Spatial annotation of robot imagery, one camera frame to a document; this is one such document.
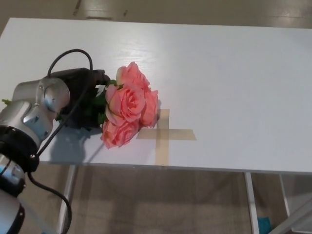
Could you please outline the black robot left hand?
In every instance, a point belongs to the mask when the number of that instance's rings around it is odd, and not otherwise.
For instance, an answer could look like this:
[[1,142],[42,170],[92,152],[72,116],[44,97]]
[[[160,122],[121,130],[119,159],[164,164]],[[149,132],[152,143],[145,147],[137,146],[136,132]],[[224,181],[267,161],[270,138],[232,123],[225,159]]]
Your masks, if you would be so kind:
[[88,131],[98,129],[104,122],[106,104],[105,94],[99,94],[97,86],[104,87],[111,81],[105,71],[94,70],[90,74],[87,68],[76,68],[53,72],[50,77],[64,81],[70,91],[70,102],[60,111],[56,120],[59,122],[65,120],[86,88],[86,94],[65,126],[73,129],[84,128]]

